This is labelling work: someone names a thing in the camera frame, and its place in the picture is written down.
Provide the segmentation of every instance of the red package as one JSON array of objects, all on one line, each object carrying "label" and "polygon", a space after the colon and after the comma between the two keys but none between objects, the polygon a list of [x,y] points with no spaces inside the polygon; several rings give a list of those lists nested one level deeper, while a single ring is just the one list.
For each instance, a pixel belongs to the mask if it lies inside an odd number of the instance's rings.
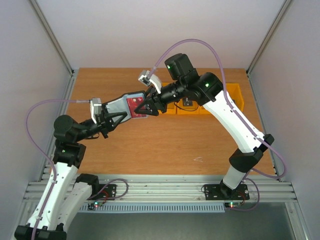
[{"label": "red package", "polygon": [[136,118],[146,118],[146,114],[136,114],[135,109],[139,106],[144,101],[143,97],[132,97],[132,98],[127,98],[126,102],[128,103],[128,107],[130,110],[131,117],[133,119]]}]

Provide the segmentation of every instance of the wooden table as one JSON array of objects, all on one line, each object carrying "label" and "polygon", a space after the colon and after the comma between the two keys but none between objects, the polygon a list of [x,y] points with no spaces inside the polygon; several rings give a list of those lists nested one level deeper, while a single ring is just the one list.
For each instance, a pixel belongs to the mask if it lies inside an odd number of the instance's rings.
[{"label": "wooden table", "polygon": [[[81,68],[71,99],[92,97],[108,102],[124,93],[145,90],[137,78],[142,68]],[[218,69],[199,68],[201,75]],[[164,68],[155,73],[162,82],[172,82]],[[227,82],[239,83],[244,98],[244,114],[262,129],[250,84],[244,69],[226,69]],[[67,114],[77,122],[90,118],[88,104],[70,104]],[[169,115],[131,119],[86,145],[79,173],[91,174],[182,174],[224,175],[229,157],[237,145],[212,115]],[[274,174],[268,152],[256,166]]]}]

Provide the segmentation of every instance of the white wall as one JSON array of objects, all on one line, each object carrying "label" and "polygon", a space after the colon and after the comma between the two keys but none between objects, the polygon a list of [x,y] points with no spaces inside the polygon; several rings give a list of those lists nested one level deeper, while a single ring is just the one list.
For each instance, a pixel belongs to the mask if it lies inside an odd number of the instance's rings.
[{"label": "white wall", "polygon": [[[69,75],[27,0],[2,1],[0,33],[0,239],[9,239],[28,181],[39,177],[41,166],[25,133],[26,112],[61,98]],[[39,108],[30,128],[45,148],[58,105]]]},{"label": "white wall", "polygon": [[[248,68],[283,0],[38,0],[73,68],[152,67],[172,44],[197,38],[225,68]],[[173,53],[218,67],[197,43]]]},{"label": "white wall", "polygon": [[251,75],[267,132],[288,162],[302,213],[319,239],[320,4],[295,0]]}]

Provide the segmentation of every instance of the purple cable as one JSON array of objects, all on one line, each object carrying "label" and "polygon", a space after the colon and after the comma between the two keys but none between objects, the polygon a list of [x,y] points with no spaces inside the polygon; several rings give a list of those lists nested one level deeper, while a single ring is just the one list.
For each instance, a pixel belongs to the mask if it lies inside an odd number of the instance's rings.
[{"label": "purple cable", "polygon": [[114,197],[108,197],[107,199],[109,200],[114,200],[114,199],[119,199],[119,198],[122,198],[124,195],[126,195],[128,193],[128,190],[129,190],[129,184],[127,182],[127,180],[123,179],[123,178],[116,178],[116,179],[113,179],[111,181],[108,181],[102,188],[100,191],[98,191],[98,193],[96,195],[92,195],[91,197],[89,197],[87,200],[90,200],[96,196],[98,196],[109,184],[115,182],[115,181],[121,181],[121,182],[124,182],[125,183],[125,186],[126,186],[126,189],[124,191],[123,194],[119,195],[119,196],[114,196]]},{"label": "purple cable", "polygon": [[[194,43],[199,43],[202,44],[204,46],[206,46],[208,49],[210,49],[210,51],[213,53],[213,55],[215,56],[216,61],[218,62],[220,71],[221,71],[221,75],[222,75],[222,84],[223,84],[223,96],[224,99],[227,103],[227,105],[233,110],[233,106],[231,104],[231,102],[228,99],[227,96],[227,82],[226,82],[226,76],[225,76],[225,71],[224,68],[222,66],[222,62],[217,54],[217,52],[205,41],[199,40],[199,39],[194,39],[194,38],[190,38],[190,39],[185,39],[182,41],[178,41],[177,43],[173,44],[171,47],[168,48],[167,51],[164,52],[164,54],[162,54],[162,56],[159,58],[159,60],[156,62],[156,64],[154,65],[154,67],[152,68],[152,70],[150,71],[150,73],[148,74],[148,78],[150,79],[151,76],[155,73],[157,67],[159,66],[159,64],[163,61],[163,59],[166,57],[166,55],[175,47],[184,44],[184,43],[190,43],[190,42],[194,42]],[[283,173],[280,176],[273,176],[273,175],[269,175],[266,174],[256,168],[252,168],[252,170],[254,170],[255,172],[268,177],[268,178],[272,178],[272,179],[279,179],[282,178],[283,176],[285,176],[287,174],[287,163],[284,160],[284,158],[281,156],[281,154],[279,152],[277,152],[273,147],[271,147],[268,143],[266,143],[264,140],[262,140],[254,131],[253,129],[251,129],[251,127],[247,124],[247,122],[242,118],[242,116],[234,109],[233,112],[236,114],[236,116],[241,120],[241,122],[245,125],[245,127],[250,131],[250,133],[256,138],[258,139],[263,145],[265,145],[267,148],[269,148],[272,152],[274,152],[279,159],[281,160],[282,164],[283,164]]]},{"label": "purple cable", "polygon": [[256,201],[256,204],[255,204],[253,207],[248,208],[248,209],[234,208],[234,207],[226,207],[226,209],[235,210],[235,211],[240,211],[240,212],[249,212],[249,211],[254,210],[254,209],[256,209],[256,208],[258,207],[259,202],[260,202],[260,192],[259,192],[259,188],[258,188],[257,184],[256,184],[252,179],[250,179],[250,178],[244,178],[243,180],[249,180],[249,181],[252,182],[253,185],[255,186],[255,188],[256,188],[256,193],[258,194],[258,199],[257,199],[257,201]]},{"label": "purple cable", "polygon": [[38,106],[42,105],[42,104],[47,104],[47,103],[56,103],[56,102],[63,102],[63,103],[89,103],[89,100],[65,100],[65,99],[50,99],[50,100],[44,100],[44,101],[40,101],[38,103],[36,103],[35,105],[33,105],[32,107],[30,107],[30,109],[28,110],[28,112],[26,113],[26,116],[25,116],[25,120],[24,120],[24,127],[25,127],[25,131],[26,131],[26,134],[30,140],[30,142],[35,146],[36,149],[38,149],[42,155],[45,157],[45,159],[48,160],[51,168],[52,168],[52,171],[53,171],[53,182],[48,190],[48,193],[46,194],[45,198],[44,198],[44,201],[43,201],[43,204],[40,208],[40,211],[39,211],[39,215],[38,215],[38,218],[37,220],[35,221],[35,224],[34,224],[34,227],[33,227],[33,230],[32,230],[32,234],[31,234],[31,240],[35,240],[35,237],[36,237],[36,231],[37,231],[37,228],[38,228],[38,225],[39,225],[39,222],[40,222],[40,219],[41,219],[41,216],[43,214],[43,211],[46,207],[46,204],[48,202],[48,199],[50,197],[50,194],[55,186],[55,182],[56,182],[56,179],[57,179],[57,170],[55,168],[55,164],[52,162],[52,160],[50,159],[50,157],[36,144],[36,142],[34,141],[34,139],[32,138],[30,132],[29,132],[29,127],[28,127],[28,119],[29,119],[29,115],[30,113]]}]

